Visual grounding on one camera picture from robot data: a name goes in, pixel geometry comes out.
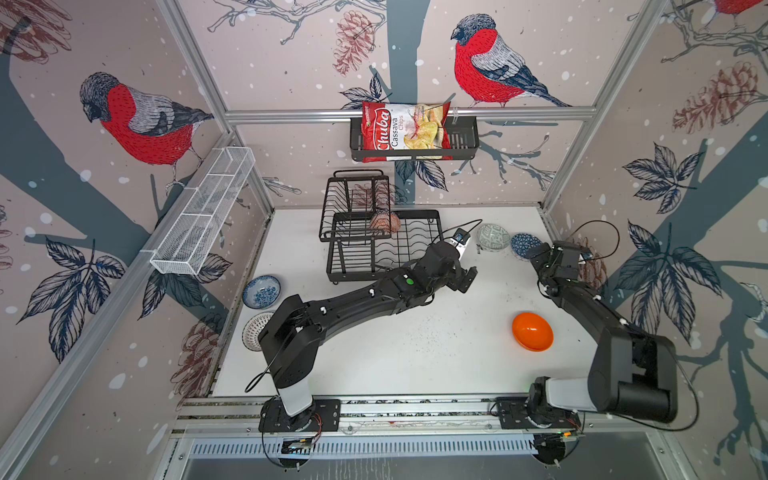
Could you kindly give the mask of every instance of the bird wing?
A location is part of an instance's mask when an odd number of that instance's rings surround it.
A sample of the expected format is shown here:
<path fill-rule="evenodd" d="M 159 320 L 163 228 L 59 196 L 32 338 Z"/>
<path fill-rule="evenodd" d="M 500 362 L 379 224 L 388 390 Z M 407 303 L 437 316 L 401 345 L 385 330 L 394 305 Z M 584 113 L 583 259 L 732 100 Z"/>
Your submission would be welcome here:
<path fill-rule="evenodd" d="M 164 95 L 145 94 L 128 87 L 136 104 L 136 113 L 128 127 L 141 135 L 159 137 L 172 131 L 174 124 L 174 106 L 170 98 Z"/>
<path fill-rule="evenodd" d="M 496 35 L 490 50 L 470 59 L 483 76 L 501 83 L 506 83 L 505 80 L 515 76 L 525 66 L 525 59 L 509 48 L 500 35 Z"/>

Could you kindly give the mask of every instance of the bowl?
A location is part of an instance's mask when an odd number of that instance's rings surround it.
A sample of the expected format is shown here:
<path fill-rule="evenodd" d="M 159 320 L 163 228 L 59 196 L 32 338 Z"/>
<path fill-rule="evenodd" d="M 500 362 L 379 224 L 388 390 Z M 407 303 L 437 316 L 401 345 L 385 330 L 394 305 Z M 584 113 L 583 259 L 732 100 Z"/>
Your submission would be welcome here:
<path fill-rule="evenodd" d="M 255 310 L 265 309 L 280 296 L 280 281 L 271 275 L 251 280 L 243 290 L 243 303 Z"/>
<path fill-rule="evenodd" d="M 530 312 L 515 317 L 512 321 L 512 335 L 523 348 L 532 352 L 543 352 L 554 342 L 554 333 L 547 320 Z"/>
<path fill-rule="evenodd" d="M 273 312 L 262 312 L 248 320 L 243 328 L 243 344 L 252 352 L 260 352 L 259 333 L 272 318 Z"/>
<path fill-rule="evenodd" d="M 528 259 L 528 251 L 533 247 L 541 245 L 541 240 L 530 233 L 518 233 L 512 236 L 512 239 L 509 240 L 509 245 L 512 247 L 512 251 L 515 252 L 515 255 Z"/>
<path fill-rule="evenodd" d="M 478 228 L 478 245 L 483 250 L 498 252 L 509 245 L 509 233 L 501 225 L 484 223 Z"/>

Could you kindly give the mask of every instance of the black dish rack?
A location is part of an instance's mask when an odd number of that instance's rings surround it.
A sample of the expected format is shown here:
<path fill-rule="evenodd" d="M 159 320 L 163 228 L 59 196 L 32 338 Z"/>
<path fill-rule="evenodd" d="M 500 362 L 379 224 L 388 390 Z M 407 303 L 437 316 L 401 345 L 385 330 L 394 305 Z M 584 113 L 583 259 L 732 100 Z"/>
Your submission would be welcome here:
<path fill-rule="evenodd" d="M 424 256 L 430 243 L 443 240 L 437 210 L 398 210 L 400 228 L 390 238 L 347 240 L 335 237 L 328 249 L 328 280 L 355 282 L 376 280 L 393 268 Z M 333 225 L 370 224 L 373 212 L 337 213 Z"/>
<path fill-rule="evenodd" d="M 371 219 L 391 208 L 392 190 L 383 170 L 337 170 L 326 185 L 320 241 L 390 238 L 392 222 L 389 215 L 380 215 L 375 222 L 376 228 L 372 227 Z"/>
<path fill-rule="evenodd" d="M 448 117 L 445 119 L 445 134 L 451 141 L 451 148 L 428 150 L 363 150 L 362 118 L 351 118 L 349 127 L 349 149 L 354 161 L 362 162 L 370 157 L 432 157 L 432 160 L 472 160 L 480 147 L 477 117 Z"/>

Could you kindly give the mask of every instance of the table surface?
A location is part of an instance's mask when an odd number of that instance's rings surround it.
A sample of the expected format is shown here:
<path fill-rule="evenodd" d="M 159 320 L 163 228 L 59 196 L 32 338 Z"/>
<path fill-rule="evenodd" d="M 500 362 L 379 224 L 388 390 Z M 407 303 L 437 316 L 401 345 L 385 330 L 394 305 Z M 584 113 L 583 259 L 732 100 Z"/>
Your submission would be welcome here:
<path fill-rule="evenodd" d="M 532 233 L 550 241 L 534 207 L 446 207 L 437 209 L 443 229 L 476 218 L 503 226 L 511 235 Z M 370 282 L 333 285 L 326 275 L 328 243 L 317 237 L 320 210 L 278 210 L 254 277 L 274 275 L 281 283 L 274 311 L 287 296 L 302 300 L 338 296 Z M 538 376 L 586 376 L 595 342 L 573 316 L 538 291 L 530 263 L 507 247 L 478 253 L 475 238 L 462 266 L 478 267 L 465 294 L 440 289 L 431 305 L 371 319 L 334 336 L 318 349 L 310 389 L 314 395 L 501 394 L 527 392 Z M 250 393 L 245 385 L 266 367 L 261 352 L 243 344 L 245 324 L 262 310 L 242 307 L 214 386 L 214 396 L 271 396 L 269 376 Z M 518 313 L 543 316 L 554 331 L 544 352 L 523 349 L 512 336 Z"/>

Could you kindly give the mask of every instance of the white wire basket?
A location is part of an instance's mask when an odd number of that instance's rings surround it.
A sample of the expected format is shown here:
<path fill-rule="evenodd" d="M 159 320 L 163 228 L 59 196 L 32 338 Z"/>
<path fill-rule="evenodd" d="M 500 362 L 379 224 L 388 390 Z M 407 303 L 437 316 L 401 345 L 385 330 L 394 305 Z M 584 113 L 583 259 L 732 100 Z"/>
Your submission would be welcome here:
<path fill-rule="evenodd" d="M 226 147 L 152 256 L 160 273 L 197 275 L 243 188 L 255 159 L 248 147 Z"/>

